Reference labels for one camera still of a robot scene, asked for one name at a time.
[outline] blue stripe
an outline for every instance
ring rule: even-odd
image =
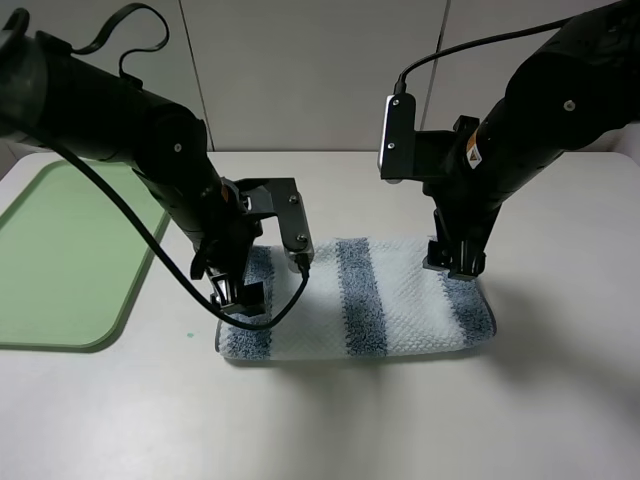
[[[387,354],[387,332],[369,241],[366,238],[338,240],[336,251],[347,351],[353,357],[383,357]]]
[[[271,263],[269,247],[256,246],[251,250],[249,266],[245,276],[245,284],[264,282],[264,303],[266,312],[255,317],[234,315],[234,318],[250,323],[266,323],[271,320],[271,300],[275,270]],[[229,327],[228,357],[246,360],[267,360],[270,355],[271,331],[249,331],[237,327]]]
[[[495,320],[477,282],[453,280],[446,272],[438,274],[464,333],[465,347],[472,347],[493,337],[496,334]]]

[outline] white towel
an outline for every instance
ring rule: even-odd
[[[304,294],[271,330],[218,325],[216,349],[243,360],[318,360],[447,352],[477,345],[496,332],[475,281],[422,268],[428,240],[336,239],[316,245]],[[300,275],[281,247],[254,247],[247,283],[265,282],[270,320],[289,301]]]

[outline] warning label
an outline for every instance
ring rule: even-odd
[[[482,162],[482,156],[480,155],[476,142],[476,133],[477,130],[473,132],[473,135],[471,135],[471,138],[469,138],[467,142],[467,161],[469,162],[469,166],[474,170],[480,165],[480,162]]]

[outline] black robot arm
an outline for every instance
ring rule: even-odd
[[[151,9],[128,5],[103,31],[139,8]],[[245,285],[244,278],[265,218],[278,218],[291,268],[308,275],[313,247],[294,179],[220,177],[207,157],[205,124],[191,111],[143,90],[122,62],[116,77],[74,57],[87,49],[73,50],[44,32],[26,36],[28,22],[28,12],[18,9],[0,32],[3,115],[75,155],[128,164],[191,240],[191,278],[209,276],[212,302],[224,313],[264,311],[262,284]],[[0,124],[0,137],[40,144],[15,124]]]
[[[420,181],[436,204],[437,240],[425,268],[449,270],[452,278],[480,275],[506,199],[563,152],[638,120],[640,2],[549,26],[558,24],[560,31],[518,68],[482,123],[461,116],[453,131],[415,132],[415,99],[404,92],[402,76],[387,99],[381,177]]]

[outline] towel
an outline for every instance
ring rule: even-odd
[[[271,330],[218,324],[216,350],[239,360],[321,360],[448,352],[495,335],[496,325],[475,281],[422,268],[428,240],[335,239],[316,245],[309,284]],[[256,246],[246,282],[264,282],[271,319],[300,283],[281,247]]]

